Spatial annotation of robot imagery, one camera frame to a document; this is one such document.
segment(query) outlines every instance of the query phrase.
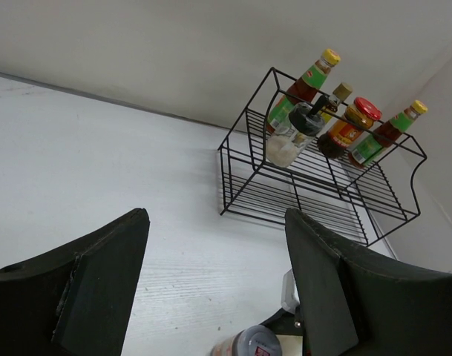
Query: spice container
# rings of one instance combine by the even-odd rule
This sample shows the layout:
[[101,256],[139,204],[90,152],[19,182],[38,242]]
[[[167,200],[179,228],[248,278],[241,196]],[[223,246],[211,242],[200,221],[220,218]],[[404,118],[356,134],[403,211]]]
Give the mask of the spice container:
[[230,337],[213,348],[211,356],[282,356],[277,336],[257,325]]
[[357,97],[342,116],[352,123],[339,120],[318,139],[318,148],[328,158],[339,158],[362,134],[381,119],[381,111],[365,98]]
[[[348,96],[353,92],[353,88],[351,85],[347,83],[341,83],[336,87],[333,91],[333,94],[328,99],[328,104],[324,107],[325,110],[331,111],[332,113],[336,113],[338,111],[338,106],[348,98]],[[328,123],[332,116],[324,111],[320,112],[320,115],[323,117],[324,122]]]
[[[303,76],[288,88],[286,92],[297,96],[302,101],[311,102],[328,77],[328,74],[330,74],[331,69],[340,61],[341,57],[334,50],[325,50],[321,54],[321,58],[308,68]],[[273,133],[299,102],[299,99],[283,95],[267,117],[266,129],[268,132]]]
[[316,105],[301,102],[288,114],[266,142],[266,157],[278,167],[286,168],[311,143],[324,127],[324,119],[317,112],[327,103],[322,96]]
[[427,111],[424,103],[416,100],[409,108],[374,130],[375,134],[383,137],[369,135],[356,146],[353,152],[349,152],[350,162],[358,168],[369,165],[387,147],[391,146],[420,115]]

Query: white wall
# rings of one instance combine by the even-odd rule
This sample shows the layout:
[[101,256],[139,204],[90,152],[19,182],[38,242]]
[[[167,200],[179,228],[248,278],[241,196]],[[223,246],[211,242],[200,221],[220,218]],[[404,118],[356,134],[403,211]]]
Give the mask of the white wall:
[[390,241],[403,260],[452,271],[452,59],[416,97],[429,107],[409,130],[428,155],[417,174],[422,216]]
[[452,0],[0,0],[0,71],[220,125],[272,65],[384,107],[451,43]]

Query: sauce bottle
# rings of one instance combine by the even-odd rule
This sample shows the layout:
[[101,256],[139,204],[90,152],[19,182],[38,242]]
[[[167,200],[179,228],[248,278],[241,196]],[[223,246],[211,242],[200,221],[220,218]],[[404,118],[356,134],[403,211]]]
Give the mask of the sauce bottle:
[[381,135],[387,139],[369,135],[348,154],[350,162],[358,168],[369,165],[369,163],[385,151],[387,147],[391,146],[420,115],[427,111],[428,109],[424,103],[416,100],[409,108],[398,113],[392,119],[374,130],[375,134]]
[[362,134],[362,128],[371,128],[381,118],[381,111],[365,98],[357,97],[342,116],[352,124],[338,120],[328,132],[322,134],[317,145],[328,158],[339,158]]
[[[321,54],[321,58],[316,61],[304,74],[298,79],[287,93],[295,95],[305,102],[311,102],[321,88],[324,81],[330,74],[331,69],[341,61],[341,57],[333,50],[327,49]],[[285,120],[288,113],[292,111],[300,100],[283,95],[277,105],[270,111],[267,118],[266,129],[273,133],[275,129]]]
[[217,344],[211,352],[211,356],[244,355],[282,356],[282,347],[275,333],[257,325]]
[[[341,83],[338,87],[333,91],[333,94],[328,98],[328,104],[324,107],[325,110],[331,111],[332,113],[336,113],[338,111],[338,106],[347,99],[347,97],[353,92],[353,87],[347,83]],[[328,123],[333,116],[325,113],[324,111],[320,112],[321,117],[323,117],[324,122]]]

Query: red jar lid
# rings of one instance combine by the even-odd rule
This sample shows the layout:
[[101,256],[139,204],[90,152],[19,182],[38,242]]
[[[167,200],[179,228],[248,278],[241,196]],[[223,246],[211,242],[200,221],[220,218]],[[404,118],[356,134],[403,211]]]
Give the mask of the red jar lid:
[[366,115],[370,119],[374,121],[378,121],[381,119],[382,112],[378,108],[376,108],[374,104],[369,100],[366,100],[365,98],[358,96],[356,99],[354,99],[354,105],[359,111],[361,111],[364,115]]

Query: wire shelf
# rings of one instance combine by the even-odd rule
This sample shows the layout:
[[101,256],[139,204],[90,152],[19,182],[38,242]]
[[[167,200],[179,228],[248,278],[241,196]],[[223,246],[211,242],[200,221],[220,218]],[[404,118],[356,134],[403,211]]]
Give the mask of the wire shelf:
[[[316,139],[288,168],[279,168],[266,160],[265,141],[269,137],[265,129],[266,117],[277,96],[280,93],[288,95],[281,88],[280,77],[295,81],[293,77],[271,68],[219,147],[223,186],[221,214],[228,211],[284,224],[285,210],[299,208],[331,230],[365,245],[386,237],[417,218],[420,208],[413,178],[427,156],[409,134],[404,133],[399,142],[394,142],[385,154],[365,169],[355,168],[347,154],[337,160],[326,158],[319,151]],[[252,108],[252,102],[269,78],[274,79],[276,90],[262,113]],[[244,123],[246,135],[236,129],[238,124]],[[246,137],[246,144],[241,145],[237,135],[241,135],[242,140]],[[416,149],[410,148],[410,142]],[[415,202],[412,208],[401,204],[380,164],[397,148],[420,159],[410,177],[410,192]],[[395,220],[396,227],[383,232],[376,215]],[[374,241],[368,239],[362,216],[370,221],[376,236]]]

